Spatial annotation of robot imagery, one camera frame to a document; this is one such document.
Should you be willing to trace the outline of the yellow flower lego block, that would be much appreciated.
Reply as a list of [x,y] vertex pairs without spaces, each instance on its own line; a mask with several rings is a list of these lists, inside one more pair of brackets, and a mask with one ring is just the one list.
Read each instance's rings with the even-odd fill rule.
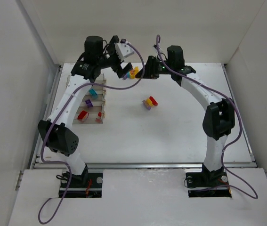
[[125,78],[124,79],[135,79],[136,78],[136,74],[139,72],[138,66],[134,67],[132,70],[130,70],[129,72],[126,73]]

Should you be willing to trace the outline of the teal lego block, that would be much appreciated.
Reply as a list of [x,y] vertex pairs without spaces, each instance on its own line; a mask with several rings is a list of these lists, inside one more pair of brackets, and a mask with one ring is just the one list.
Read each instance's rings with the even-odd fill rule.
[[89,94],[90,94],[94,99],[98,98],[98,94],[97,94],[97,92],[96,92],[94,89],[90,89],[90,90],[89,90]]

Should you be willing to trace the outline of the purple square lego block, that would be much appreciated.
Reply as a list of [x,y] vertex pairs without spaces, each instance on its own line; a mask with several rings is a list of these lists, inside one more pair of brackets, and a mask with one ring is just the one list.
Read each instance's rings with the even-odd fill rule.
[[92,108],[93,107],[93,104],[92,104],[90,99],[86,99],[85,100],[85,104],[86,104],[87,108]]

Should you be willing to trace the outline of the red round lego block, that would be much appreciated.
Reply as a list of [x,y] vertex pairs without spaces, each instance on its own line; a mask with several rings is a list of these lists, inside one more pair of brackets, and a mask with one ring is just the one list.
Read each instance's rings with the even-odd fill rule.
[[79,120],[79,121],[84,121],[84,120],[86,120],[86,119],[88,118],[88,116],[89,116],[89,112],[83,110],[83,111],[81,111],[80,114],[77,116],[77,120]]

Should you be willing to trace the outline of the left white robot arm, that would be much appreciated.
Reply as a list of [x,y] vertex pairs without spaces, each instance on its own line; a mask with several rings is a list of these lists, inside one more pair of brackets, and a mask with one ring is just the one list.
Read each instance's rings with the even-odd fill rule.
[[120,42],[117,35],[104,45],[99,36],[89,36],[84,42],[84,52],[79,56],[71,70],[71,76],[65,92],[52,114],[38,124],[42,138],[42,147],[57,153],[60,164],[66,164],[71,176],[83,180],[87,174],[87,166],[77,150],[78,136],[71,127],[83,98],[88,94],[101,70],[110,67],[118,77],[124,76],[132,65],[121,64],[134,50]]

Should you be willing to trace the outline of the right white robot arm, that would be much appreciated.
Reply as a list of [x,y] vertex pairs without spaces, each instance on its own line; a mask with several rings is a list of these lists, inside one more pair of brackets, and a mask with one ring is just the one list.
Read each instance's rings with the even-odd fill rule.
[[169,74],[200,103],[205,111],[202,128],[207,135],[206,156],[200,172],[186,173],[186,183],[188,188],[220,186],[221,179],[227,176],[222,156],[228,135],[235,126],[234,107],[226,98],[204,88],[196,70],[185,64],[180,46],[168,47],[167,53],[168,57],[164,61],[149,56],[145,70],[139,71],[136,77],[158,79],[161,74]]

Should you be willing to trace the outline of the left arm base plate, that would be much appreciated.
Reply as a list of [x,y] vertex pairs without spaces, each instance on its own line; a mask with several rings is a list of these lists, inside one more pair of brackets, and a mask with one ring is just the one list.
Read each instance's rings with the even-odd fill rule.
[[72,175],[65,198],[101,198],[103,172],[85,169],[82,175]]

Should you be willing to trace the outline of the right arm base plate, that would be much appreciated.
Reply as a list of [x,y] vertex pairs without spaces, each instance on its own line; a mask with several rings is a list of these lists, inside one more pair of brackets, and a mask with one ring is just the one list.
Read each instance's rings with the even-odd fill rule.
[[231,191],[227,187],[227,173],[221,172],[186,172],[184,185],[188,189],[189,198],[231,198]]

